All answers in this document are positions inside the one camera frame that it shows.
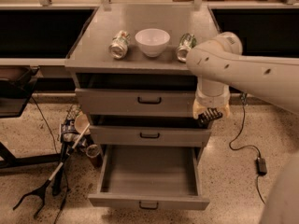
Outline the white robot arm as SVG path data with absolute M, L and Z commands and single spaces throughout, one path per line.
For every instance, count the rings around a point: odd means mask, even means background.
M 207 91 L 197 87 L 192 114 L 197 118 L 210 107 L 228 110 L 217 100 L 223 85 L 249 93 L 271 105 L 299 114 L 299 61 L 296 58 L 244 56 L 240 39 L 226 32 L 203 42 L 187 55 L 187 67 L 208 80 Z M 259 224 L 299 224 L 299 154 L 287 162 L 273 185 Z

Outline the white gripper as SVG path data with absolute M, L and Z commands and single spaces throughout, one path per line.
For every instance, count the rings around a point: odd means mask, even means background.
M 194 119 L 198 119 L 199 116 L 206 111 L 207 107 L 218 107 L 223 116 L 228 118 L 230 116 L 230 106 L 228 105 L 229 100 L 230 92 L 228 86 L 224 86 L 223 92 L 216 96 L 203 94 L 199 89 L 197 89 L 195 93 L 195 100 L 192 105 L 192 116 Z

